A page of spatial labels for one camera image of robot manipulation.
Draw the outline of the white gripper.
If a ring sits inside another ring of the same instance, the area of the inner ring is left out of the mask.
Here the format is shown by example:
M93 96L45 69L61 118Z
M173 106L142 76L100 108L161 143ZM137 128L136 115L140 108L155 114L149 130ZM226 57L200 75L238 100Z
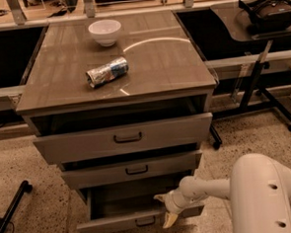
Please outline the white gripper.
M165 215L164 229L171 228L178 219L178 214L181 214L190 205L190 199L186 198L179 189L172 190L167 194L156 194L153 198L164 202L168 211Z

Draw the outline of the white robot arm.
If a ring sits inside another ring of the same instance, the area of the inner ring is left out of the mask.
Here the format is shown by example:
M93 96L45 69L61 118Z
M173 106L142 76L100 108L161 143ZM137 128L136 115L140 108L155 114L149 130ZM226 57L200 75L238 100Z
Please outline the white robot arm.
M165 204L163 226L175 224L190 205L210 196L231 204L233 233L291 233L291 169L262 154L239 157L228 179L194 176L155 199Z

